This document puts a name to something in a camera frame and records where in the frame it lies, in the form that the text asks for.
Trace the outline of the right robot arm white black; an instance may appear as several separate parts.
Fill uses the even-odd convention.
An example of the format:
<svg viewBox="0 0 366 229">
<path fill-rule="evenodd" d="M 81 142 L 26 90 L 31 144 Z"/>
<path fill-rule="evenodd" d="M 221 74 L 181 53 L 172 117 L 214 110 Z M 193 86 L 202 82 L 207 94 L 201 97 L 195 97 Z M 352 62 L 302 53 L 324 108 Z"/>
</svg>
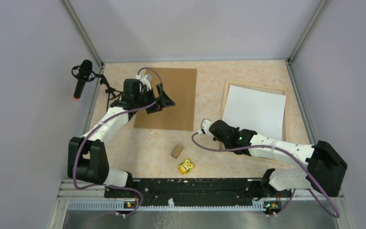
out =
<svg viewBox="0 0 366 229">
<path fill-rule="evenodd" d="M 224 152 L 292 165 L 292 169 L 269 169 L 265 172 L 260 190 L 267 197 L 293 188 L 314 189 L 329 197 L 339 195 L 347 163 L 326 141 L 318 141 L 315 145 L 293 144 L 230 126 L 223 120 L 204 119 L 201 132 L 221 142 Z"/>
</svg>

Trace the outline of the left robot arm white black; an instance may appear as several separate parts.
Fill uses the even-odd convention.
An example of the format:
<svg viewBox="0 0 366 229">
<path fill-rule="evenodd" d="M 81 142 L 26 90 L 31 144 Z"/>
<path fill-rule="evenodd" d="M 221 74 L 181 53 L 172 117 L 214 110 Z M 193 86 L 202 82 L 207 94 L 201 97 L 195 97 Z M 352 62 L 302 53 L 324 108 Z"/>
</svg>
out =
<svg viewBox="0 0 366 229">
<path fill-rule="evenodd" d="M 124 81 L 121 97 L 113 101 L 104 117 L 81 137 L 73 137 L 68 146 L 68 177 L 94 185 L 115 186 L 120 196 L 128 197 L 134 185 L 126 171 L 110 168 L 106 144 L 127 124 L 139 110 L 148 114 L 174 106 L 175 102 L 164 92 L 163 83 L 156 86 L 156 97 L 147 79 Z"/>
</svg>

